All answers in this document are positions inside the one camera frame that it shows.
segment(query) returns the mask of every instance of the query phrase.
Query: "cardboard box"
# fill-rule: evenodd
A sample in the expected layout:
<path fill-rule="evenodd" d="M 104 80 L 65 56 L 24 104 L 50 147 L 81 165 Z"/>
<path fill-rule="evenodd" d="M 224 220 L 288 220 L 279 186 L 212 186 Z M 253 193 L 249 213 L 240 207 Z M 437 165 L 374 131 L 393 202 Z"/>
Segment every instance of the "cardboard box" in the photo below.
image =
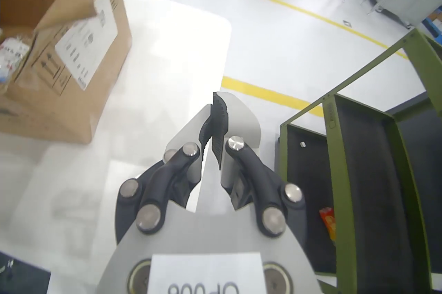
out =
<path fill-rule="evenodd" d="M 131 47 L 123 0 L 0 0 L 0 27 L 31 46 L 0 85 L 0 131 L 89 143 Z"/>

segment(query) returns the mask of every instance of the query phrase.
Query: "orange package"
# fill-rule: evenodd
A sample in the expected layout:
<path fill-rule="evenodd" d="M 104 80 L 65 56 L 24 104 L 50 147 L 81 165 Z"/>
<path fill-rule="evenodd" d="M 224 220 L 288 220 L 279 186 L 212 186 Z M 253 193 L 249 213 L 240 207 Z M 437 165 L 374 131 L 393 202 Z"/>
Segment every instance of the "orange package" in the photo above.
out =
<path fill-rule="evenodd" d="M 333 210 L 333 208 L 327 207 L 321 209 L 319 211 L 319 214 L 321 215 L 321 218 L 324 221 L 325 226 L 327 227 L 330 239 L 333 241 L 333 243 L 335 243 L 336 241 L 335 211 Z"/>

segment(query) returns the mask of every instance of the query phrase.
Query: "black rubber gripper pad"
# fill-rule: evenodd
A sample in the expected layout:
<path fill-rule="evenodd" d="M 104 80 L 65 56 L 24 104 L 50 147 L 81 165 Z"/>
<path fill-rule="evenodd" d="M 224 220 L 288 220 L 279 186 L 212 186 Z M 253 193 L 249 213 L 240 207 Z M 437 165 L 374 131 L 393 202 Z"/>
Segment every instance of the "black rubber gripper pad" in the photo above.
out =
<path fill-rule="evenodd" d="M 224 135 L 229 130 L 229 115 L 224 100 L 213 93 L 213 104 L 210 106 L 212 151 L 218 160 L 221 169 L 222 149 L 224 147 Z"/>

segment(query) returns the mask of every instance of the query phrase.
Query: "plastic bag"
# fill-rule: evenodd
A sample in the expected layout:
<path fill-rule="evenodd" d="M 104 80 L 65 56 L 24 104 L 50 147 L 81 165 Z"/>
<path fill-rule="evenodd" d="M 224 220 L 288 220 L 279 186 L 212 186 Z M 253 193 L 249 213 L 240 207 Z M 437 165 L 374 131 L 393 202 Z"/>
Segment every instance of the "plastic bag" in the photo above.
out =
<path fill-rule="evenodd" d="M 5 84 L 29 52 L 29 46 L 17 38 L 6 38 L 0 45 L 0 83 Z"/>

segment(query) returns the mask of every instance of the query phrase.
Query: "small metal part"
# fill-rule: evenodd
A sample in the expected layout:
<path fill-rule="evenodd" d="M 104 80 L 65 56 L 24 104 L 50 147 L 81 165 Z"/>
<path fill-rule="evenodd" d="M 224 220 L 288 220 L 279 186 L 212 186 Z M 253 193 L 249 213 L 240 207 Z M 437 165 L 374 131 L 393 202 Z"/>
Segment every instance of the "small metal part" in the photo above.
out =
<path fill-rule="evenodd" d="M 238 136 L 231 136 L 229 138 L 229 147 L 235 151 L 239 151 L 244 147 L 244 139 Z"/>
<path fill-rule="evenodd" d="M 198 152 L 198 145 L 195 142 L 187 142 L 183 146 L 183 152 L 186 156 L 195 156 Z"/>
<path fill-rule="evenodd" d="M 175 155 L 176 149 L 168 149 L 166 152 L 164 152 L 163 155 L 163 162 L 167 163 L 173 155 Z"/>
<path fill-rule="evenodd" d="M 129 294 L 146 294 L 150 275 L 150 260 L 143 260 L 132 269 L 127 280 Z"/>
<path fill-rule="evenodd" d="M 302 199 L 301 189 L 290 182 L 284 187 L 284 193 L 286 193 L 287 199 L 293 203 L 298 203 Z"/>
<path fill-rule="evenodd" d="M 126 180 L 120 186 L 120 195 L 123 198 L 131 198 L 137 193 L 138 187 L 139 185 L 136 179 Z"/>
<path fill-rule="evenodd" d="M 289 273 L 276 263 L 263 265 L 267 294 L 293 294 Z"/>
<path fill-rule="evenodd" d="M 282 234 L 286 229 L 286 218 L 275 207 L 268 207 L 262 213 L 262 224 L 271 234 Z"/>
<path fill-rule="evenodd" d="M 135 222 L 141 232 L 147 233 L 156 228 L 160 219 L 161 210 L 155 204 L 147 204 L 138 211 Z"/>

